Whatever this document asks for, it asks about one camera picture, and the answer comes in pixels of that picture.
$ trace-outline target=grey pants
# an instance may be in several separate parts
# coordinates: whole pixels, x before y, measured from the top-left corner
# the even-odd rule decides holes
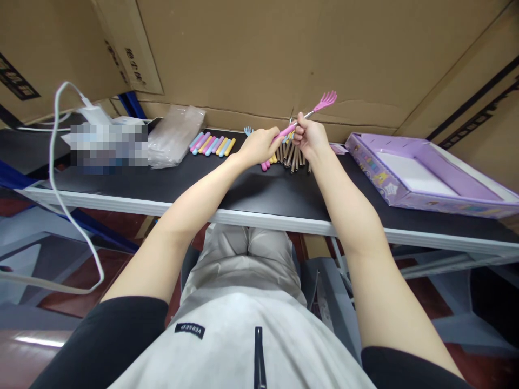
[[[204,249],[189,274],[180,303],[209,282],[236,272],[251,272],[274,282],[306,305],[286,232],[219,223],[211,223],[205,232]]]

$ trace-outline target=leg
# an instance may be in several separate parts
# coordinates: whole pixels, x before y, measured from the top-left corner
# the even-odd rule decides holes
[[[198,259],[200,265],[247,253],[247,229],[220,223],[211,223],[205,231],[204,249]]]
[[[301,291],[301,280],[297,275],[292,258],[292,242],[284,231],[249,228],[249,255],[256,257],[262,270],[262,275],[277,284],[289,295],[293,296],[303,306],[307,301]]]
[[[295,271],[292,242],[284,231],[249,228],[249,255],[280,262]]]
[[[180,304],[202,285],[218,277],[220,259],[247,254],[247,242],[245,227],[211,223],[205,231],[204,249],[185,282]]]

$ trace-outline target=hand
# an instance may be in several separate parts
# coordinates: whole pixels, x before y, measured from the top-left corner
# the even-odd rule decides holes
[[[254,131],[245,140],[245,143],[243,143],[241,149],[236,154],[243,159],[244,164],[248,167],[265,162],[275,154],[283,141],[280,138],[272,143],[272,140],[279,132],[278,127],[272,127],[270,130],[259,129]]]
[[[326,131],[321,123],[305,119],[301,112],[297,115],[297,122],[299,125],[296,127],[292,142],[299,146],[308,161],[312,162],[320,153],[331,150]]]

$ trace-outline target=white t-shirt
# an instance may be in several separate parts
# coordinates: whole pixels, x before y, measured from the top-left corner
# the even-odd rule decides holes
[[[251,388],[255,328],[268,388],[375,388],[337,337],[278,285],[250,271],[218,277],[111,388]]]

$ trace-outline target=clear plastic bag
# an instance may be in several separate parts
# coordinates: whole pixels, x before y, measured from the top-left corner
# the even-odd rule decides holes
[[[152,169],[163,169],[182,162],[189,144],[200,132],[204,117],[203,109],[172,105],[148,135],[148,165]]]

